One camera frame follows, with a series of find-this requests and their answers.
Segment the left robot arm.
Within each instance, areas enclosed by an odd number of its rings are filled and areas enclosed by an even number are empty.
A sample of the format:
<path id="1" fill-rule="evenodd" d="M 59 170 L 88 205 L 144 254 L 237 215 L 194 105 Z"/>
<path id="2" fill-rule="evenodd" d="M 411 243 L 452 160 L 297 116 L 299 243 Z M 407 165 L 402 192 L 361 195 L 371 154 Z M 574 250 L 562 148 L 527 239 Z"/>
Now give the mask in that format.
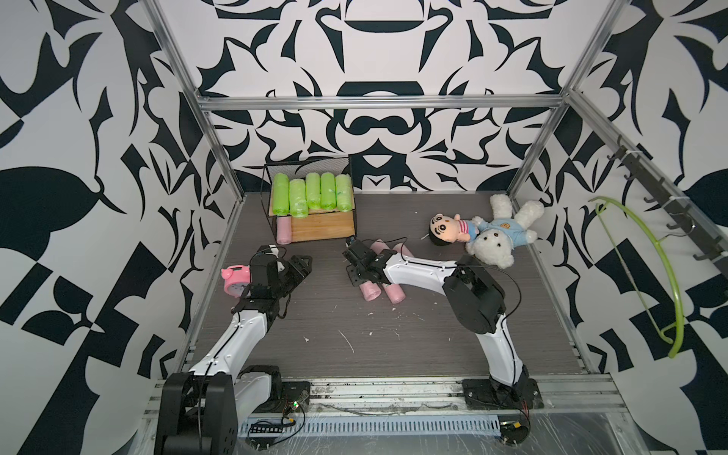
<path id="1" fill-rule="evenodd" d="M 236 299 L 231 323 L 208 354 L 162 387 L 157 417 L 157 454 L 232 454 L 240 425 L 261 405 L 282 395 L 280 371 L 245 366 L 275 320 L 281 301 L 311 274 L 306 255 L 286 257 L 283 248 L 261 246 L 247 265 L 222 269 L 225 292 Z"/>

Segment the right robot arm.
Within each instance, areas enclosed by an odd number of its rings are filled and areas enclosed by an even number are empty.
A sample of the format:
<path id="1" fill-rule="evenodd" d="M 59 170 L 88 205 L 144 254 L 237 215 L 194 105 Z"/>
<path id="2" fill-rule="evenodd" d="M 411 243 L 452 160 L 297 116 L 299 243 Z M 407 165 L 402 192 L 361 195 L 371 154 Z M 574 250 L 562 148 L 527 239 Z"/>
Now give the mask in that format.
<path id="1" fill-rule="evenodd" d="M 468 380 L 464 385 L 468 405 L 481 409 L 534 405 L 540 392 L 510 336 L 505 292 L 476 258 L 421 259 L 402 244 L 389 248 L 375 241 L 368 246 L 354 236 L 346 240 L 343 256 L 349 262 L 348 277 L 365 301 L 386 293 L 392 303 L 401 303 L 403 286 L 430 290 L 447 299 L 458 322 L 477 336 L 488 363 L 489 379 Z"/>

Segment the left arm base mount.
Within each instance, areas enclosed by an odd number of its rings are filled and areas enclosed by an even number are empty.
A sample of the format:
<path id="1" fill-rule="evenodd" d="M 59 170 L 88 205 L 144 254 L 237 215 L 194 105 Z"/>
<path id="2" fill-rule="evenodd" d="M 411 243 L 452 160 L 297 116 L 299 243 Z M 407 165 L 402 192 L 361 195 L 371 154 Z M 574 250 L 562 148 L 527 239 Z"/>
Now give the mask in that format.
<path id="1" fill-rule="evenodd" d="M 295 402 L 299 408 L 308 410 L 310 404 L 312 384 L 310 381 L 284 380 L 281 384 L 274 384 L 267 401 L 260 404 L 252 414 L 278 413 L 293 409 Z"/>

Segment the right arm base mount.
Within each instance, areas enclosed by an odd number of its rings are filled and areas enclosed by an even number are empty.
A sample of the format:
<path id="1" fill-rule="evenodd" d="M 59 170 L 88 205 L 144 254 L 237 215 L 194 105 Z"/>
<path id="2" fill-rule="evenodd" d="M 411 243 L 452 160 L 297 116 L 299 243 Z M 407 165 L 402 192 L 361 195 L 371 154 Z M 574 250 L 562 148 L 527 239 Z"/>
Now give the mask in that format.
<path id="1" fill-rule="evenodd" d="M 525 411 L 544 408 L 538 383 L 523 375 L 514 387 L 493 379 L 464 379 L 464 401 L 469 410 Z"/>

